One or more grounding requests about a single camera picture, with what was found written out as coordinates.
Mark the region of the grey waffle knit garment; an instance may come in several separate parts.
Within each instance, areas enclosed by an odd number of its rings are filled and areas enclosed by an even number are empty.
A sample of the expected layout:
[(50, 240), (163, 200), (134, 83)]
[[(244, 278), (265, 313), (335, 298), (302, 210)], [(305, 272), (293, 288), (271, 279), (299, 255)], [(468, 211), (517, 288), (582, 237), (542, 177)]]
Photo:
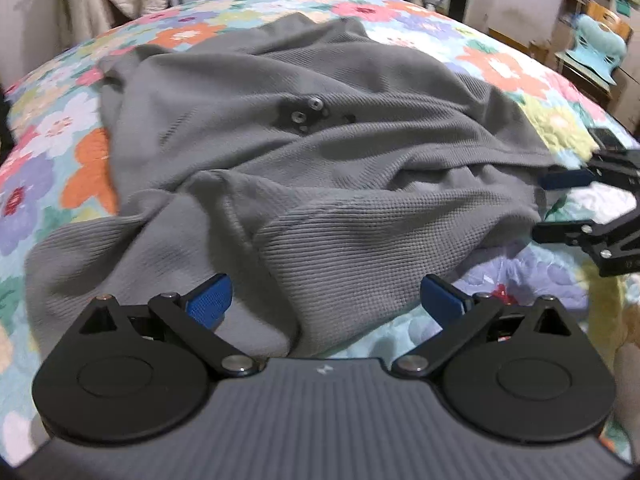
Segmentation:
[(553, 159), (518, 104), (354, 18), (291, 14), (100, 67), (119, 211), (28, 255), (42, 354), (95, 296), (143, 304), (224, 273), (222, 339), (315, 356), (409, 309), (424, 275), (526, 236), (544, 206)]

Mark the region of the light blue chair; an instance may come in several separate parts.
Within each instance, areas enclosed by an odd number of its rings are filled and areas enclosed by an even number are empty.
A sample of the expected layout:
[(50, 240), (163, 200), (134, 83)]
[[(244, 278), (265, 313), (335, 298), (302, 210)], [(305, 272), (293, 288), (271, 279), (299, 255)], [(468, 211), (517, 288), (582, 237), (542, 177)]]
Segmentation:
[(607, 84), (615, 84), (612, 73), (627, 54), (626, 41), (601, 22), (587, 14), (575, 21), (574, 44), (566, 54), (586, 66)]

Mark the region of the floral quilted bedspread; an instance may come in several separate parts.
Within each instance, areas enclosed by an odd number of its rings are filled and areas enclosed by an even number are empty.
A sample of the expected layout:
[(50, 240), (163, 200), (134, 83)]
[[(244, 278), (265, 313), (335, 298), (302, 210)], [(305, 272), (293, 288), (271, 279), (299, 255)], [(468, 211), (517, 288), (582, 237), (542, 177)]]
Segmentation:
[[(70, 49), (6, 90), (16, 142), (1, 166), (1, 456), (10, 465), (26, 460), (38, 445), (30, 429), (35, 417), (30, 386), (40, 359), (25, 312), (25, 257), (59, 226), (115, 212), (96, 64), (139, 44), (183, 51), (216, 33), (257, 27), (295, 12), (317, 23), (359, 18), (376, 41), (419, 49), (455, 72), (494, 84), (521, 105), (566, 166), (576, 166), (586, 154), (591, 144), (586, 127), (608, 128), (630, 148), (637, 144), (550, 68), (470, 26), (401, 0), (200, 0)], [(578, 188), (552, 206), (549, 219), (598, 221), (603, 199), (600, 184)], [(603, 344), (599, 348), (607, 360), (625, 341), (639, 345), (639, 274), (599, 278), (579, 249), (564, 246), (531, 244), (490, 254), (458, 271), (456, 285), (466, 292), (490, 290), (504, 302), (529, 302), (552, 292), (578, 314), (592, 307), (596, 343)], [(390, 362), (436, 332), (422, 308), (405, 311), (328, 356), (380, 356)]]

